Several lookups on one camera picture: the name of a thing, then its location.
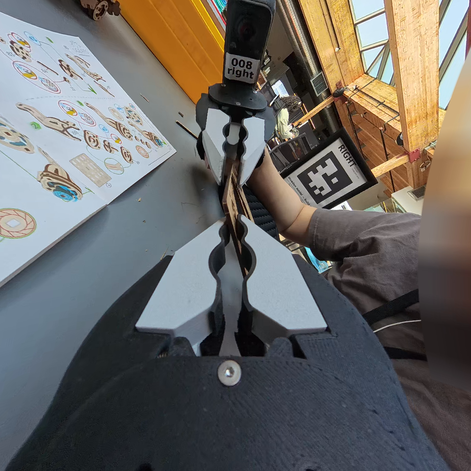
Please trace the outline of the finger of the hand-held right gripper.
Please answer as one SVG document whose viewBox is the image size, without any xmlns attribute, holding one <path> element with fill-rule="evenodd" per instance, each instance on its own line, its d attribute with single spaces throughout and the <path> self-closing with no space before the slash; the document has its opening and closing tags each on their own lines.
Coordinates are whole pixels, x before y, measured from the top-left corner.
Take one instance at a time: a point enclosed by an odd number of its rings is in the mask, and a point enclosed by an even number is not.
<svg viewBox="0 0 471 471">
<path fill-rule="evenodd" d="M 265 148 L 265 121 L 259 117 L 249 117 L 242 120 L 242 128 L 246 131 L 243 140 L 244 151 L 240 157 L 238 170 L 238 187 L 246 184 L 253 170 L 263 155 Z"/>
<path fill-rule="evenodd" d="M 227 136 L 225 130 L 230 127 L 231 118 L 220 109 L 209 108 L 202 142 L 209 169 L 218 185 L 222 185 L 225 174 Z"/>
</svg>

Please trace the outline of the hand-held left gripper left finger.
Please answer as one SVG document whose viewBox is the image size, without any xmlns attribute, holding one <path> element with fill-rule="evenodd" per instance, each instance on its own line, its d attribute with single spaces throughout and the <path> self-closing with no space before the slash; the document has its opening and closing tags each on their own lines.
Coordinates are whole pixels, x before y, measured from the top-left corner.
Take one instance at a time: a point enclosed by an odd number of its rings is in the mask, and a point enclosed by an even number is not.
<svg viewBox="0 0 471 471">
<path fill-rule="evenodd" d="M 170 258 L 135 327 L 139 332 L 186 338 L 196 355 L 202 343 L 223 336 L 219 271 L 226 263 L 228 227 L 222 218 Z"/>
</svg>

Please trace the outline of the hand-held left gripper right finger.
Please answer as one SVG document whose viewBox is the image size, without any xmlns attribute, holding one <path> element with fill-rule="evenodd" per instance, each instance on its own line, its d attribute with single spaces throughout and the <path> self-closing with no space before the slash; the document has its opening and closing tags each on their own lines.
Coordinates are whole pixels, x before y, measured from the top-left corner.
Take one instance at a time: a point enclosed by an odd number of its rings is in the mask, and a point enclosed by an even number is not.
<svg viewBox="0 0 471 471">
<path fill-rule="evenodd" d="M 237 229 L 248 265 L 242 299 L 252 315 L 251 332 L 263 342 L 325 332 L 327 323 L 293 254 L 242 214 Z"/>
</svg>

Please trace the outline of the large laser-cut wooden sheet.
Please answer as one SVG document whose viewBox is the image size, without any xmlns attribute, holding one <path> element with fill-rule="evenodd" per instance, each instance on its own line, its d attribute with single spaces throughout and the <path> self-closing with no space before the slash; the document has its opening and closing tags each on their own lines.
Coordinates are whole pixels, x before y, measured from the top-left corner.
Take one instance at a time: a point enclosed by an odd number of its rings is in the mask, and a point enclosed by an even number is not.
<svg viewBox="0 0 471 471">
<path fill-rule="evenodd" d="M 244 190 L 242 187 L 239 187 L 237 183 L 237 164 L 238 161 L 234 161 L 231 159 L 226 160 L 225 183 L 223 184 L 221 204 L 224 214 L 226 216 L 226 225 L 231 234 L 232 244 L 237 254 L 241 273 L 242 276 L 245 277 L 248 274 L 248 270 L 245 268 L 243 262 L 243 250 L 238 236 L 237 217 L 239 214 L 241 214 L 247 217 L 252 222 L 254 220 Z"/>
</svg>

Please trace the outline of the person's right forearm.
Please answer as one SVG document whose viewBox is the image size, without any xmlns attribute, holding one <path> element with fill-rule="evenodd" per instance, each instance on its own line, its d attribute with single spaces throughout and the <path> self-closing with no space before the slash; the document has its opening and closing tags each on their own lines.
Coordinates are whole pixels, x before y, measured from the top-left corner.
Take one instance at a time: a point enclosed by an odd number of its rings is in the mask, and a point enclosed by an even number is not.
<svg viewBox="0 0 471 471">
<path fill-rule="evenodd" d="M 309 226 L 316 208 L 303 203 L 280 176 L 267 148 L 264 148 L 261 165 L 253 170 L 247 185 L 269 211 L 283 237 L 302 246 L 310 245 Z"/>
</svg>

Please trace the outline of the small wooden model part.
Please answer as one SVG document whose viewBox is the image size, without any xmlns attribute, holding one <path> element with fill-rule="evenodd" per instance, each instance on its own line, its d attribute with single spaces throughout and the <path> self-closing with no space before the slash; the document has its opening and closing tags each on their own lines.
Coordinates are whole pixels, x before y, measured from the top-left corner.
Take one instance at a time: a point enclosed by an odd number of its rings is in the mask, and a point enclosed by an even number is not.
<svg viewBox="0 0 471 471">
<path fill-rule="evenodd" d="M 80 0 L 84 13 L 94 21 L 99 21 L 105 14 L 119 16 L 120 3 L 117 0 Z"/>
</svg>

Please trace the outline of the thin wooden stick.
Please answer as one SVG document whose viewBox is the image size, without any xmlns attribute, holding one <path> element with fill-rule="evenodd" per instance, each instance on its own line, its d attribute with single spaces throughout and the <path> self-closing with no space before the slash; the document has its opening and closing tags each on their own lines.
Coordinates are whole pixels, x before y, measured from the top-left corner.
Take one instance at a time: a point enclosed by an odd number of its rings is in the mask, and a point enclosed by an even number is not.
<svg viewBox="0 0 471 471">
<path fill-rule="evenodd" d="M 183 129 L 186 133 L 188 133 L 189 135 L 191 135 L 194 139 L 198 139 L 198 136 L 193 133 L 190 129 L 188 129 L 185 125 L 183 125 L 180 121 L 176 120 L 175 123 L 181 128 Z"/>
</svg>

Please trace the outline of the framed black-and-white marker sign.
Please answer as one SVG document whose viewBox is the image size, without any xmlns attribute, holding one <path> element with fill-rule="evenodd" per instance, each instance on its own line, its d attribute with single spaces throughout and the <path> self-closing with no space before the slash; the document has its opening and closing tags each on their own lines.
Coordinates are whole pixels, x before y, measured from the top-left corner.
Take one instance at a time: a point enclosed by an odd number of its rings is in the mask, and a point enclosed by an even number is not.
<svg viewBox="0 0 471 471">
<path fill-rule="evenodd" d="M 343 127 L 280 171 L 301 202 L 332 209 L 378 184 Z"/>
</svg>

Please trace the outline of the yellow plastic bin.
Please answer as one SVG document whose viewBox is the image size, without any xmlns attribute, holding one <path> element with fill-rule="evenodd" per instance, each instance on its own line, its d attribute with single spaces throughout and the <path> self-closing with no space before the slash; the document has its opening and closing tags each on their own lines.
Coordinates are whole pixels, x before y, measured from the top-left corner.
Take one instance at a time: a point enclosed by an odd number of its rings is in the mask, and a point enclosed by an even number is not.
<svg viewBox="0 0 471 471">
<path fill-rule="evenodd" d="M 121 15 L 196 104 L 222 82 L 224 38 L 200 0 L 121 0 Z"/>
</svg>

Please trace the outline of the assembly instruction booklet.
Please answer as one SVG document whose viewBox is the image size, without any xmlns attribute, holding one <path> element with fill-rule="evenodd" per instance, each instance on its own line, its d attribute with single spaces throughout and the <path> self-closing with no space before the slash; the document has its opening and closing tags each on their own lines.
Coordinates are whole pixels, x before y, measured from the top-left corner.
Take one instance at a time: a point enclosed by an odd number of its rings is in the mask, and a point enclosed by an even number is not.
<svg viewBox="0 0 471 471">
<path fill-rule="evenodd" d="M 3 285 L 176 150 L 80 38 L 0 29 Z"/>
</svg>

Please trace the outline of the grey ventilation duct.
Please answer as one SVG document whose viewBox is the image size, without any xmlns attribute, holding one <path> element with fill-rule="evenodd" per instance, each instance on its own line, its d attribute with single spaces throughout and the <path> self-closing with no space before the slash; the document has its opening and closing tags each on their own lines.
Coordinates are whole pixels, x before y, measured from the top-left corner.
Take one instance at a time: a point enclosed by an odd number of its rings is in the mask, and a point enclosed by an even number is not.
<svg viewBox="0 0 471 471">
<path fill-rule="evenodd" d="M 280 16 L 301 67 L 301 76 L 315 105 L 332 95 L 335 81 L 329 77 L 338 70 L 333 40 L 327 26 L 327 13 L 322 1 L 278 1 Z M 317 97 L 310 83 L 318 72 L 324 73 L 329 91 Z"/>
</svg>

